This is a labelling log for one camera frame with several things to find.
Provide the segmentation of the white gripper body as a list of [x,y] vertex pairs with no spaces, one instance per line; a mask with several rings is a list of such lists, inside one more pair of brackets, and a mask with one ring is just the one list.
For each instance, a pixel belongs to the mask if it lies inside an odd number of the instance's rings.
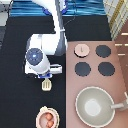
[[25,74],[30,78],[51,78],[54,74],[62,73],[62,66],[60,64],[39,64],[36,66],[30,66],[25,64]]

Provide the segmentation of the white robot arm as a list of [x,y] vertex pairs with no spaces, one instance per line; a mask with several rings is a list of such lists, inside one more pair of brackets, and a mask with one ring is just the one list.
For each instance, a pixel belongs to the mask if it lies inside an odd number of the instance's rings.
[[27,41],[25,54],[25,73],[36,78],[51,78],[60,74],[62,66],[51,64],[48,55],[61,56],[67,50],[67,39],[62,20],[62,10],[66,0],[32,0],[48,10],[53,18],[54,32],[50,34],[33,34]]

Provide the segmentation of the blue white robot base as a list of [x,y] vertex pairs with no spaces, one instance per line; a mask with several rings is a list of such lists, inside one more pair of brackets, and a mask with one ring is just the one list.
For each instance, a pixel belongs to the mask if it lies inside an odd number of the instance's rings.
[[[68,0],[59,0],[59,5],[60,5],[60,11],[62,14],[67,12],[67,8],[68,8]],[[46,9],[46,8],[42,8],[42,11],[46,14],[46,15],[50,15],[50,12]]]

